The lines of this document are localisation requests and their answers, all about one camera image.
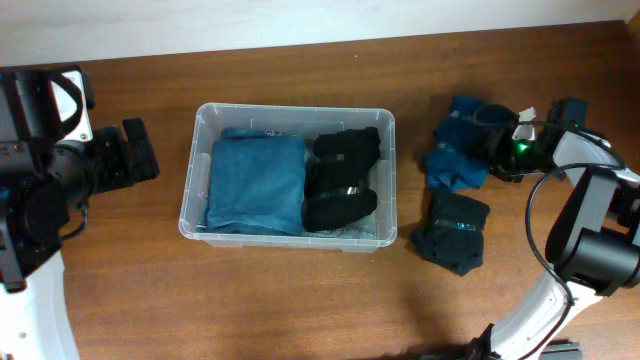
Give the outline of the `blue taped cloth bundle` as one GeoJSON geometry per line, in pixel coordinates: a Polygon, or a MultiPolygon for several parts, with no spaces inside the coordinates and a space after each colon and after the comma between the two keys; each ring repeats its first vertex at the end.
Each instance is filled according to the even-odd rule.
{"type": "Polygon", "coordinates": [[[492,130],[517,122],[510,109],[470,96],[454,96],[448,115],[434,130],[434,148],[422,156],[431,189],[457,192],[480,189],[489,166],[473,148],[484,144],[492,130]]]}

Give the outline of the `clear plastic storage bin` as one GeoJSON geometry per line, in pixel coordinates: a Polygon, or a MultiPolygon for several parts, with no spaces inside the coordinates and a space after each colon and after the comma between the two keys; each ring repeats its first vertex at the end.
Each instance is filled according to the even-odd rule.
{"type": "Polygon", "coordinates": [[[394,115],[376,108],[203,104],[195,117],[178,229],[187,239],[219,247],[294,247],[372,253],[393,244],[398,235],[394,115]],[[211,183],[212,145],[221,138],[224,129],[276,131],[313,139],[325,133],[366,127],[377,128],[381,137],[381,159],[368,176],[372,190],[378,195],[374,239],[217,234],[197,230],[211,183]]]}

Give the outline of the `small black taped cloth bundle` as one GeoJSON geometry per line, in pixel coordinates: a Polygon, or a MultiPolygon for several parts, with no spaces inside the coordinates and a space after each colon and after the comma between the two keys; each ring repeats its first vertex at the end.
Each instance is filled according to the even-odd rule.
{"type": "Polygon", "coordinates": [[[425,260],[463,277],[483,265],[483,230],[490,207],[470,197],[436,190],[428,221],[410,235],[425,260]]]}

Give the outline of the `dark blue jeans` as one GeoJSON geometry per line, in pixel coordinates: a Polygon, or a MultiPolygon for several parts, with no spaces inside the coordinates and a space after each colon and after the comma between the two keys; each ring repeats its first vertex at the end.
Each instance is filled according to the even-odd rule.
{"type": "Polygon", "coordinates": [[[301,235],[306,152],[298,136],[224,129],[212,145],[209,190],[197,231],[301,235]]]}

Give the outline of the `light blue jeans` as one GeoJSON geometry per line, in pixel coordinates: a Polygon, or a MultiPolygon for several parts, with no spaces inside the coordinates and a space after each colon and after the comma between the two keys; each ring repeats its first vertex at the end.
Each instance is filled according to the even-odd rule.
{"type": "Polygon", "coordinates": [[[376,145],[320,144],[307,168],[304,230],[323,238],[376,237],[377,193],[369,172],[380,158],[376,145]]]}

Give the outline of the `large black taped cloth bundle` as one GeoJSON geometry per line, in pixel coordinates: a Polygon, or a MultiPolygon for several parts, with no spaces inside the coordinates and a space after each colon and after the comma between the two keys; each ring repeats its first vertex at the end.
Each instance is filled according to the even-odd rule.
{"type": "Polygon", "coordinates": [[[380,144],[374,127],[322,134],[313,141],[303,215],[307,231],[336,230],[373,214],[378,196],[368,176],[381,157],[380,144]]]}

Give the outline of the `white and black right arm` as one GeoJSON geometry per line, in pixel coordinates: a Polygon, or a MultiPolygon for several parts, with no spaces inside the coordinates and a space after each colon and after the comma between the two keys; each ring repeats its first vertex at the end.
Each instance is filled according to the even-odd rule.
{"type": "Polygon", "coordinates": [[[540,173],[525,209],[525,233],[544,271],[522,302],[472,340],[468,359],[577,359],[574,344],[553,345],[580,312],[639,283],[639,177],[601,134],[585,128],[587,105],[553,101],[536,140],[494,137],[486,150],[502,178],[540,173]],[[543,250],[532,214],[540,188],[562,174],[573,191],[543,250]]]}

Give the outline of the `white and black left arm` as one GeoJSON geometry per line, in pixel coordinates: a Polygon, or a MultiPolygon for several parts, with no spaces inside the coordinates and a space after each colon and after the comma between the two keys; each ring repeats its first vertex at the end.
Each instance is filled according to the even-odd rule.
{"type": "Polygon", "coordinates": [[[1,356],[79,356],[64,292],[63,244],[88,226],[92,196],[156,178],[140,118],[93,129],[79,66],[1,75],[1,356]]]}

